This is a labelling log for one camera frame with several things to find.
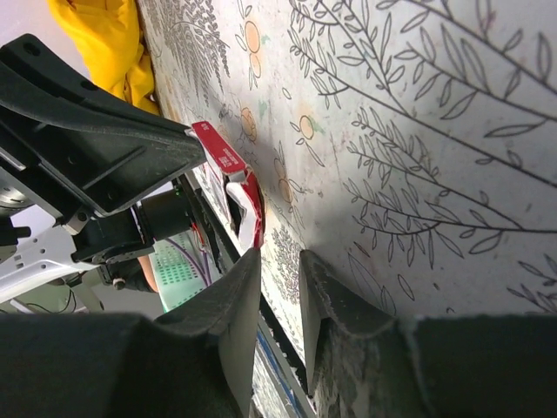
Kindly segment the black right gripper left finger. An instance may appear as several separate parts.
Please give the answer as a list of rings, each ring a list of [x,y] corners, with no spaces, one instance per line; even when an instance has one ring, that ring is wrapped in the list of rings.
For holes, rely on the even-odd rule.
[[[2,416],[182,417],[188,341],[166,314],[3,315]]]

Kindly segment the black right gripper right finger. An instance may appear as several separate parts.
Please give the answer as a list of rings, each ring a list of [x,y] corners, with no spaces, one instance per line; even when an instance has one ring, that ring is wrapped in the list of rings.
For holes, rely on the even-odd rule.
[[[553,417],[556,319],[395,318],[299,255],[309,395],[320,417]]]

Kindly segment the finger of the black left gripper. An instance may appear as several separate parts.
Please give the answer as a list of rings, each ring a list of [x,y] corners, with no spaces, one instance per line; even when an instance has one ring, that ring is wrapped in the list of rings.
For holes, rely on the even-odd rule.
[[[205,162],[185,125],[93,84],[24,34],[1,48],[1,177],[55,218],[108,217]]]

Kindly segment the red white staple box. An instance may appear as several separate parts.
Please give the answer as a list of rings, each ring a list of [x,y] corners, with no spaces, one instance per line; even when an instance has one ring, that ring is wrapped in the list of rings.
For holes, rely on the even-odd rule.
[[[242,250],[264,243],[265,202],[252,167],[207,121],[191,126],[204,148],[205,177]]]

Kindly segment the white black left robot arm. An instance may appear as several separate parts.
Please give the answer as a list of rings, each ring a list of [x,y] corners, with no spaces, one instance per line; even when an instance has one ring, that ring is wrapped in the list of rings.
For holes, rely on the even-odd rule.
[[[115,98],[31,34],[5,44],[2,300],[187,230],[187,200],[163,186],[204,161],[190,126]]]

